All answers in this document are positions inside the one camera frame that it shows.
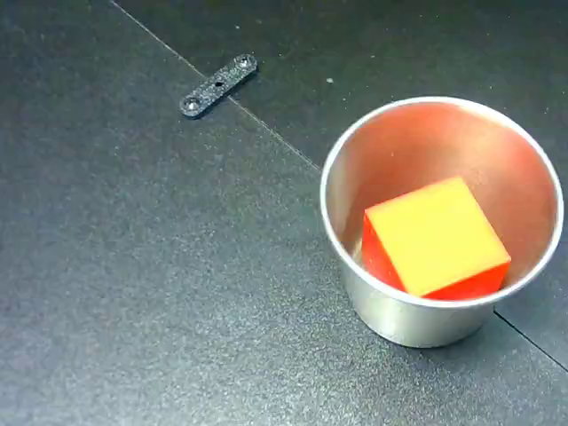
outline dark gray table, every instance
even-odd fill
[[[236,98],[315,164],[364,113],[440,94],[521,123],[568,182],[565,0],[117,1],[202,73],[254,52],[262,72]],[[498,311],[568,367],[564,240],[538,285]]]
[[[231,101],[183,119],[200,76],[120,9],[0,17],[0,424],[566,422],[497,316],[434,351],[369,331],[317,168]]]

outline cube top face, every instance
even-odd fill
[[[414,296],[510,262],[460,177],[378,204],[366,215],[406,292]]]

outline orange cube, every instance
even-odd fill
[[[510,256],[460,177],[365,210],[363,265],[382,282],[438,300],[487,296]]]

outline cup rim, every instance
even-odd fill
[[[345,250],[341,242],[337,239],[335,232],[329,221],[329,214],[327,211],[327,200],[326,200],[327,182],[329,180],[329,173],[335,163],[337,155],[339,155],[347,140],[349,140],[349,138],[358,129],[360,129],[366,122],[375,118],[377,115],[383,114],[386,111],[389,111],[394,108],[406,105],[412,105],[412,104],[420,104],[420,103],[445,103],[448,105],[454,105],[463,108],[468,112],[474,114],[480,114],[490,120],[497,122],[498,124],[504,127],[508,127],[509,129],[513,130],[515,133],[521,136],[528,144],[531,145],[532,149],[534,149],[534,151],[537,153],[537,155],[540,157],[540,159],[546,166],[548,174],[550,175],[550,179],[553,183],[554,190],[556,193],[556,223],[554,226],[554,231],[552,232],[552,236],[550,238],[550,241],[548,243],[548,246],[544,254],[540,258],[540,261],[522,279],[518,280],[515,284],[508,286],[507,288],[504,288],[502,290],[499,290],[498,292],[493,293],[489,296],[479,297],[470,300],[462,300],[462,301],[443,301],[443,300],[426,299],[418,296],[412,296],[409,295],[408,293],[397,290],[375,278],[373,275],[365,271],[361,266],[359,266],[353,260],[351,255],[347,252],[347,250]],[[542,147],[536,142],[536,140],[525,129],[523,129],[516,122],[508,118],[505,114],[502,114],[490,108],[489,106],[485,106],[471,100],[452,98],[446,96],[422,96],[422,97],[394,101],[384,106],[378,107],[375,110],[364,115],[363,117],[359,118],[340,136],[340,138],[335,142],[331,151],[327,155],[327,159],[324,163],[324,167],[321,173],[319,197],[320,197],[319,205],[327,237],[331,241],[332,246],[335,249],[335,252],[341,258],[341,260],[353,272],[355,272],[360,279],[362,279],[367,284],[374,287],[376,290],[381,291],[386,296],[397,299],[400,302],[404,302],[407,304],[412,304],[421,307],[429,307],[429,308],[466,309],[466,308],[480,307],[483,305],[495,304],[501,299],[513,295],[518,290],[526,286],[529,282],[534,280],[542,272],[542,270],[547,265],[547,263],[550,261],[550,258],[553,256],[556,247],[558,246],[558,243],[560,241],[560,236],[562,234],[563,221],[564,221],[564,197],[562,194],[562,187],[560,186],[560,180],[558,179],[558,175],[556,174],[552,162],[547,157]]]

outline silver cup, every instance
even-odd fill
[[[461,176],[511,256],[502,290],[463,301],[411,296],[360,262],[365,208]],[[552,257],[564,219],[558,176],[537,142],[487,106],[462,99],[406,99],[355,122],[323,168],[321,215],[355,311],[382,337],[427,348],[462,339],[496,302],[526,286]]]

